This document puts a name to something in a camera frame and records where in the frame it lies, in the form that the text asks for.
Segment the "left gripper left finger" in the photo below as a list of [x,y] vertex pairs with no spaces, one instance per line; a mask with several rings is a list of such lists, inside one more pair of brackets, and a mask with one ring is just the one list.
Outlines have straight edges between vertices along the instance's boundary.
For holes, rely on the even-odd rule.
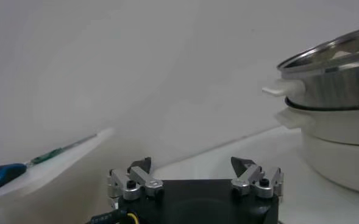
[[107,176],[107,193],[112,200],[123,198],[126,201],[135,201],[143,193],[147,198],[161,200],[164,195],[162,180],[155,179],[151,174],[152,158],[134,161],[127,168],[111,169]]

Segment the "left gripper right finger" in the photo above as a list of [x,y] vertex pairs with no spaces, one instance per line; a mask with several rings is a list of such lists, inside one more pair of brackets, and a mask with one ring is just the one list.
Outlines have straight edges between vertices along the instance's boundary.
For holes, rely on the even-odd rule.
[[254,194],[258,198],[283,198],[284,173],[279,167],[264,170],[251,159],[231,157],[236,178],[231,180],[232,192],[239,197]]

